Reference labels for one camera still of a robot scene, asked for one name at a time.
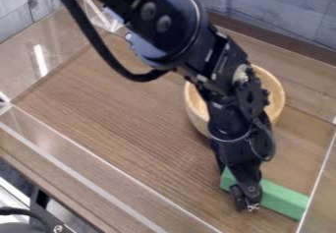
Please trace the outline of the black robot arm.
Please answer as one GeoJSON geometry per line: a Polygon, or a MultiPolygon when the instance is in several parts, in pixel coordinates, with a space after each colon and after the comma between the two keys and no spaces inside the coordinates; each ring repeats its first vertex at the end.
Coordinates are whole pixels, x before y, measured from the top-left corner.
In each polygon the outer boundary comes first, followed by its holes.
{"type": "Polygon", "coordinates": [[[207,104],[210,146],[220,171],[230,171],[238,210],[263,200],[262,164],[276,153],[263,88],[248,54],[210,21],[199,0],[102,0],[128,29],[130,47],[154,68],[192,84],[207,104]]]}

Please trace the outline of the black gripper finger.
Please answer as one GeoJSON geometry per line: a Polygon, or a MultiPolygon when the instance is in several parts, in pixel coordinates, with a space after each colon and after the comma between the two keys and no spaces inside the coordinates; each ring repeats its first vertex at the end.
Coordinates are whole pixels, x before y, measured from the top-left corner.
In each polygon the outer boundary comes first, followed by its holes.
{"type": "Polygon", "coordinates": [[[244,193],[238,185],[230,187],[230,193],[234,198],[234,204],[238,211],[243,211],[247,208],[247,201],[244,193]]]}
{"type": "Polygon", "coordinates": [[[244,193],[247,208],[244,210],[254,211],[260,206],[263,198],[262,188],[262,161],[228,161],[227,168],[235,178],[235,184],[244,193]]]}

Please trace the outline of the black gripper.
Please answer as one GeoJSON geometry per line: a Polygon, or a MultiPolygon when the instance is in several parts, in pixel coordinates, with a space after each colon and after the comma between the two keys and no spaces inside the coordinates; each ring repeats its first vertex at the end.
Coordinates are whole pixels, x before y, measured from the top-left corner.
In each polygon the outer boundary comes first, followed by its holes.
{"type": "Polygon", "coordinates": [[[270,91],[234,39],[215,30],[203,33],[182,74],[206,102],[208,131],[219,161],[268,161],[276,152],[266,107],[270,91]]]}

